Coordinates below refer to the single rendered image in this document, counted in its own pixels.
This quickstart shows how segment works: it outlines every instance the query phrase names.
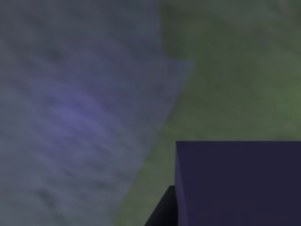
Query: black side panel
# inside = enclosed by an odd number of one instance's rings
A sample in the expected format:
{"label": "black side panel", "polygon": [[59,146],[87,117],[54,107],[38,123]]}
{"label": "black side panel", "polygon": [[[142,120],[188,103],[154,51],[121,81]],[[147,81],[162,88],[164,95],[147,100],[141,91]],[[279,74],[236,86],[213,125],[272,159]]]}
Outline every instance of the black side panel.
{"label": "black side panel", "polygon": [[145,226],[177,226],[178,205],[175,187],[169,186]]}

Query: green ground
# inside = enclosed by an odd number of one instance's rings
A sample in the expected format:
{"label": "green ground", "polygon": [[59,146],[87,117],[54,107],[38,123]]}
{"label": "green ground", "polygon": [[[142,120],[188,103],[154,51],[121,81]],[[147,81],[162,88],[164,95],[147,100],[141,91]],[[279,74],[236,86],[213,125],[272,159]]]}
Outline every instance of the green ground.
{"label": "green ground", "polygon": [[[176,30],[178,40],[165,48],[176,58],[193,60],[194,66],[124,198],[116,226],[143,226],[173,184],[176,140],[301,140],[297,11],[280,15],[260,5],[266,1],[243,7],[229,0],[233,11],[227,13],[229,6],[214,8],[214,1],[208,2],[212,6],[204,4],[198,13],[179,7],[186,11],[174,27],[186,31]],[[247,20],[252,10],[256,16]]]}

